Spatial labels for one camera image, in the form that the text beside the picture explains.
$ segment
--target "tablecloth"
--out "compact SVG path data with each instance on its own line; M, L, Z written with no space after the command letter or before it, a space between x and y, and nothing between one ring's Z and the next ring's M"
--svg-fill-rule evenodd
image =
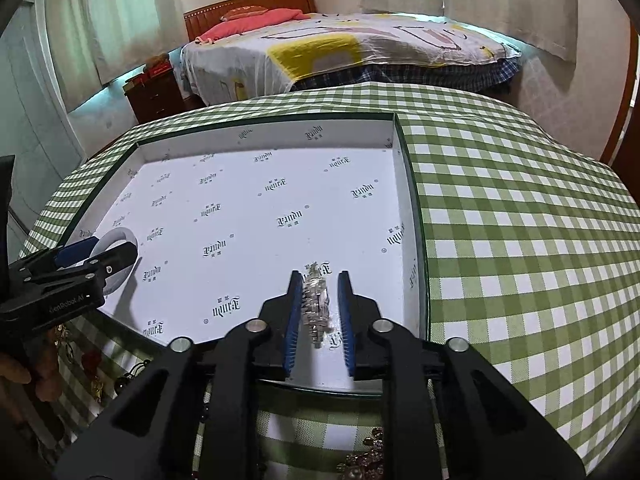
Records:
M364 83L257 98L136 126L73 172L25 243L54 247L112 165L138 140L223 121L317 112L394 112L408 143L426 236L430 338L464 336L591 470L640 400L640 210L604 164L562 146L526 114L483 96ZM113 378L158 354L99 312L70 323ZM60 361L65 447L101 410ZM380 423L376 399L260 386L258 434L271 478L334 478Z

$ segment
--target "blue plaid fabric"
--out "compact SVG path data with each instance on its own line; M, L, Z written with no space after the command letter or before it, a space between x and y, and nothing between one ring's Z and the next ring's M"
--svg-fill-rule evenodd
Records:
M420 84L481 92L511 80L520 71L520 58L501 59L486 65L449 65L426 68L405 64L366 64L313 75L296 81L291 92L344 86L373 81L377 83Z

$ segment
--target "headboard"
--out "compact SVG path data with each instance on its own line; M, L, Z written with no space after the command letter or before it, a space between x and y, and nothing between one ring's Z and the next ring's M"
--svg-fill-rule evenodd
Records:
M267 7L268 9L300 9L305 14L316 12L314 0L227 0L185 13L184 22L189 33L189 41L195 40L203 32L207 32L211 27L217 25L220 22L220 17L226 12L249 5Z

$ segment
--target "nightstand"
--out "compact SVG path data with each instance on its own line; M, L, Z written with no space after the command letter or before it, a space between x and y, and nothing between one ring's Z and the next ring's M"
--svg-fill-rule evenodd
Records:
M186 111L173 70L135 85L125 95L140 124Z

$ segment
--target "white tape roll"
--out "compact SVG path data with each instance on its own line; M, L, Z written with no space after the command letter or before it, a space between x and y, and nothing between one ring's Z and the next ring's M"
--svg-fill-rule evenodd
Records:
M136 238L136 235L133 234L130 229L127 229L126 227L116 227L115 229L112 229L107 234L105 234L102 238L100 238L98 243L95 245L94 250L91 251L91 256L89 256L89 259L91 259L91 257L95 256L96 254L103 253L104 251L108 250L113 244L119 241L131 242L136 246L136 248L138 248L138 240ZM116 272L113 276L107 277L106 285L104 285L105 296L107 294L111 294L122 286L122 284L129 277L131 269L133 269L133 265L135 264L132 264L129 267L120 270L119 272Z

